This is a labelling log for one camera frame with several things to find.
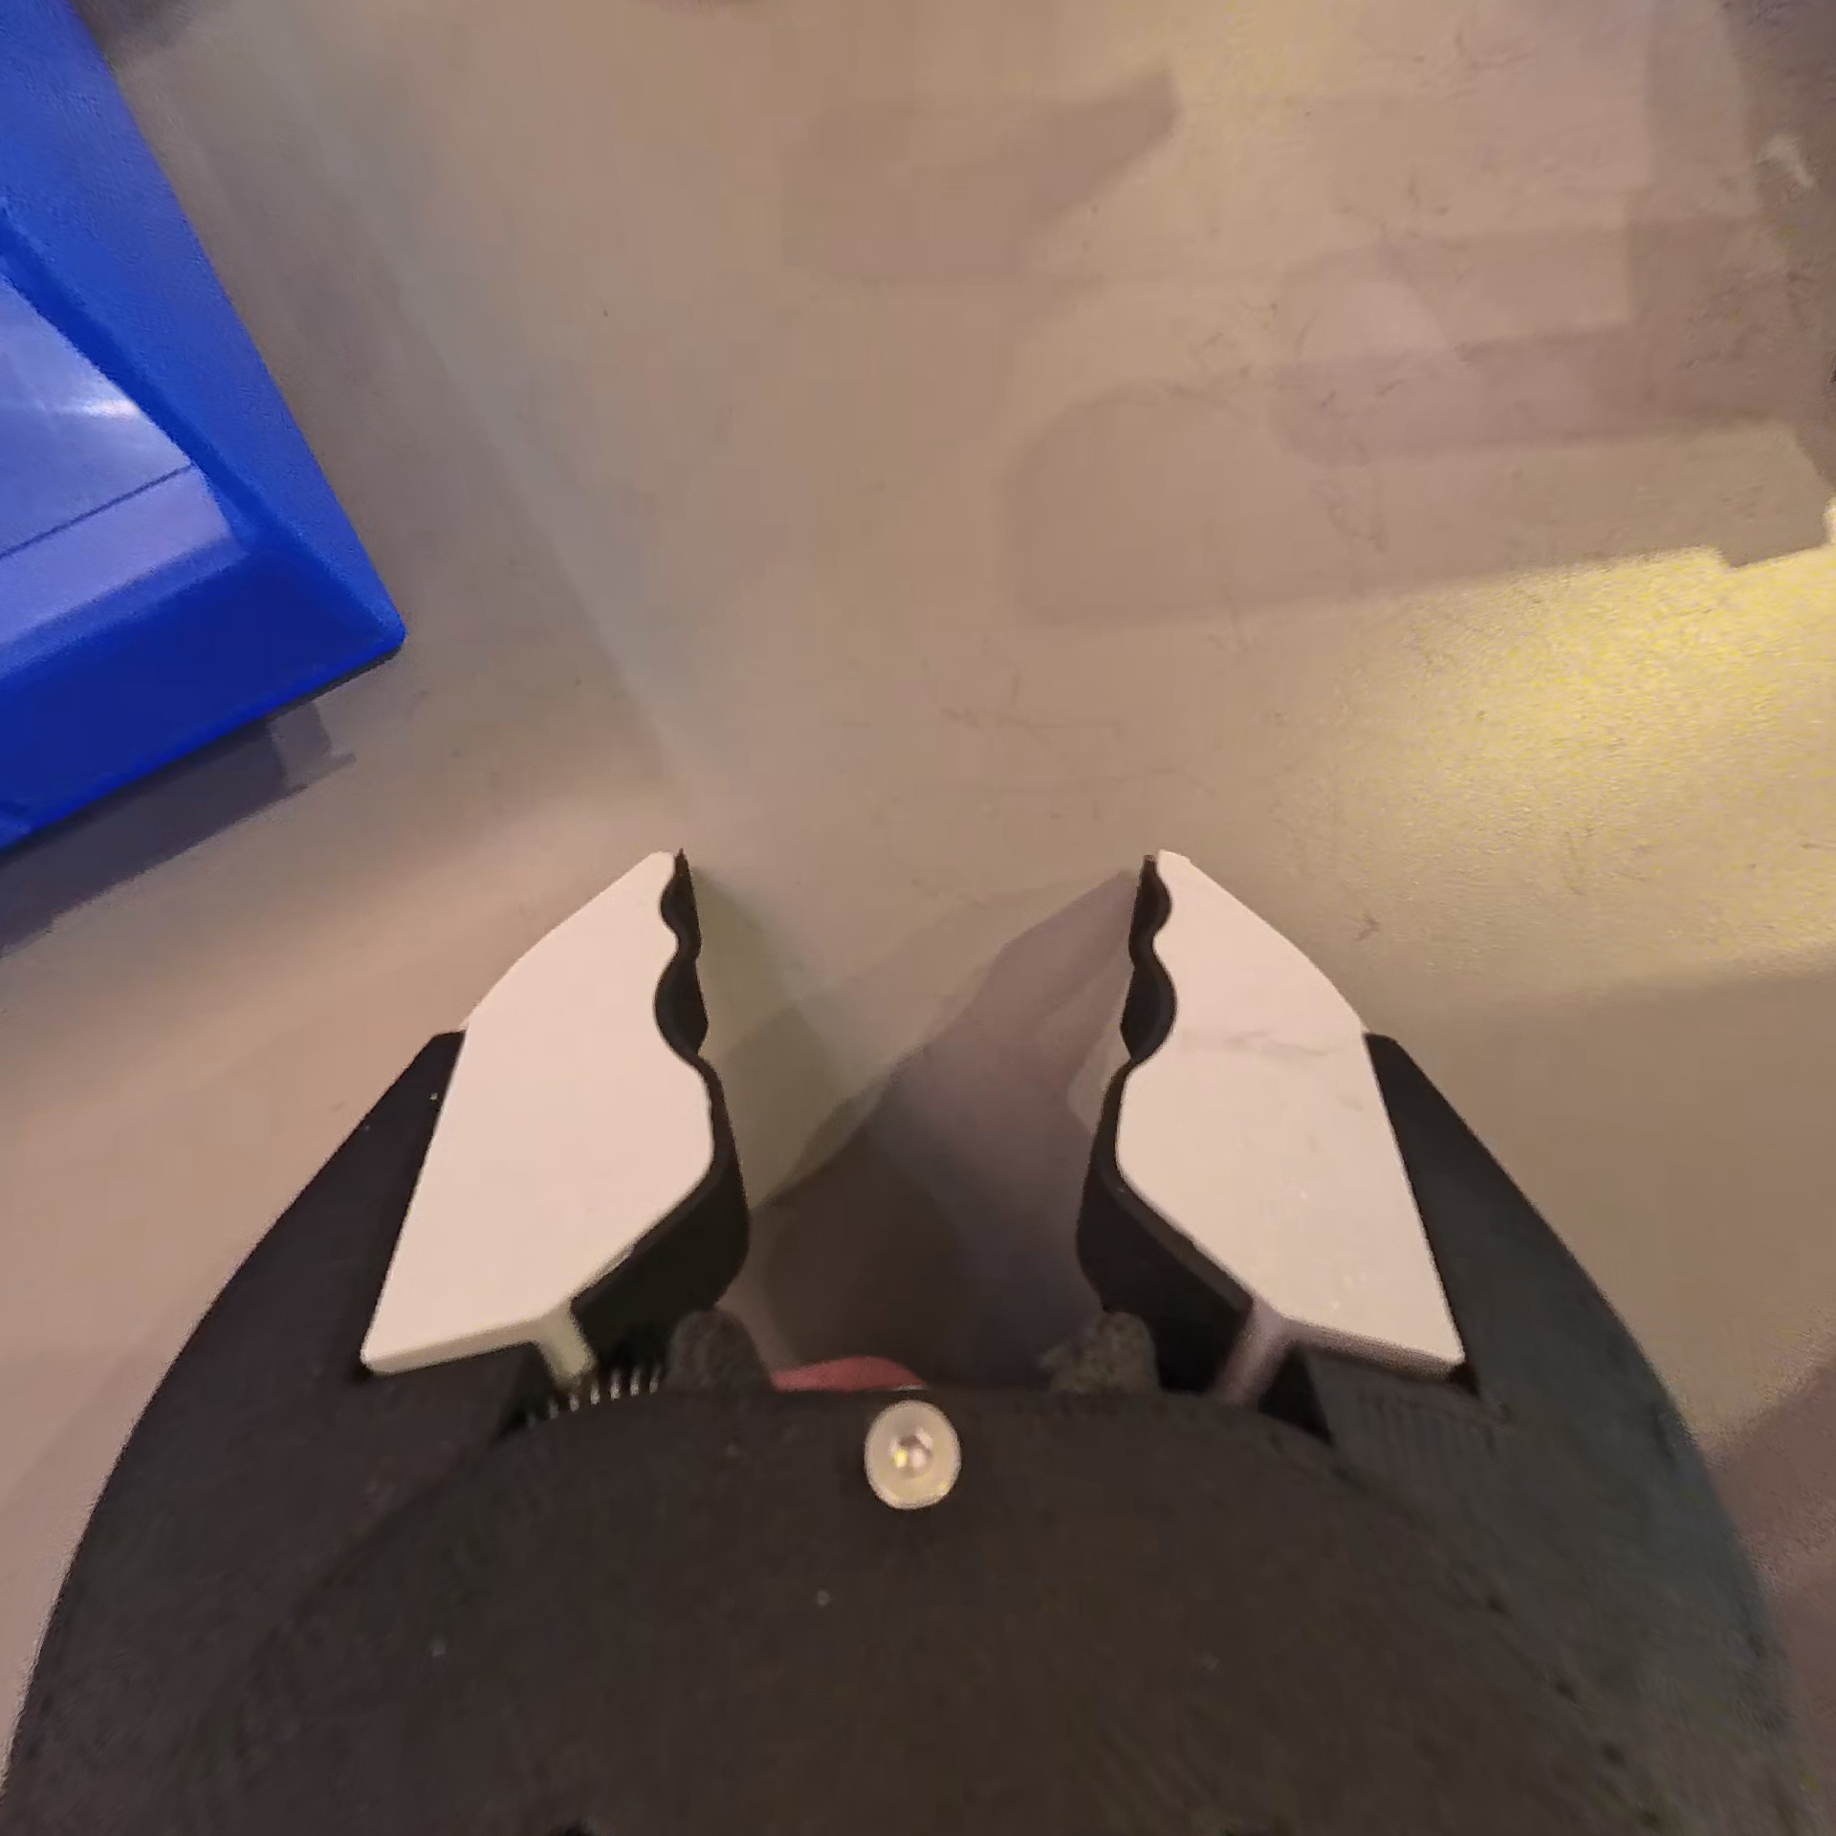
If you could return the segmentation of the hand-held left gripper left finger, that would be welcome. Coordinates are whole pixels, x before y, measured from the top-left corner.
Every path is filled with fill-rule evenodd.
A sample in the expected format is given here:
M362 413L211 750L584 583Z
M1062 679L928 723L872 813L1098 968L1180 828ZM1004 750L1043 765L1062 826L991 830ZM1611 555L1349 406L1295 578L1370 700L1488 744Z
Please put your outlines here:
M473 1006L362 1343L375 1375L528 1348L593 1383L714 1308L750 1209L704 1058L683 853L585 901Z

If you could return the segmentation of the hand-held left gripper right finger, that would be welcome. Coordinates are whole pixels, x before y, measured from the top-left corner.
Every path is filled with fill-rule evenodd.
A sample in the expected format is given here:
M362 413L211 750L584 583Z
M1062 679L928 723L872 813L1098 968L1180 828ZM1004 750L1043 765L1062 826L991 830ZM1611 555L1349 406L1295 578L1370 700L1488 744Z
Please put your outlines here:
M1178 851L1146 855L1127 953L1075 1253L1153 1383L1259 1402L1299 1354L1452 1379L1465 1345L1356 1006Z

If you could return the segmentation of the blue plastic bin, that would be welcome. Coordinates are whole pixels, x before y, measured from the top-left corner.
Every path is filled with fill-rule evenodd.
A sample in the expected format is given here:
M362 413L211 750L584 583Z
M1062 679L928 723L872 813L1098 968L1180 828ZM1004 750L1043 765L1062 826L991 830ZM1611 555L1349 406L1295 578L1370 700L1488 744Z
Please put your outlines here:
M2 19L2 845L402 650L75 4Z

